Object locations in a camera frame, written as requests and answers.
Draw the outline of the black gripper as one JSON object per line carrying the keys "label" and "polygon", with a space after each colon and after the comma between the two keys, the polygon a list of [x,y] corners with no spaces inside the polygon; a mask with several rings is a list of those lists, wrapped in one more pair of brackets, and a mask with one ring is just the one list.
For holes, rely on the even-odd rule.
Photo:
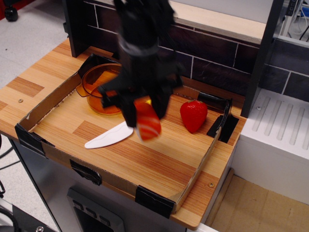
{"label": "black gripper", "polygon": [[120,73],[111,81],[101,85],[103,107],[117,106],[129,127],[136,127],[137,111],[134,100],[149,96],[159,119],[167,111],[173,89],[182,86],[184,66],[176,60],[173,52],[167,57],[153,52],[137,50],[136,53],[119,48]]}

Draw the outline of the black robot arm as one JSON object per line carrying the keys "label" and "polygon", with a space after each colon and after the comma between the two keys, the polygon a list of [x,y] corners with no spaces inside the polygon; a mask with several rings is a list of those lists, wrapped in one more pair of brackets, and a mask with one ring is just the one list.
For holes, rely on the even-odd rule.
{"label": "black robot arm", "polygon": [[182,64],[169,35],[175,23],[167,0],[116,0],[121,70],[98,88],[102,106],[118,107],[129,127],[137,124],[136,99],[149,96],[156,116],[163,118],[174,88],[181,87]]}

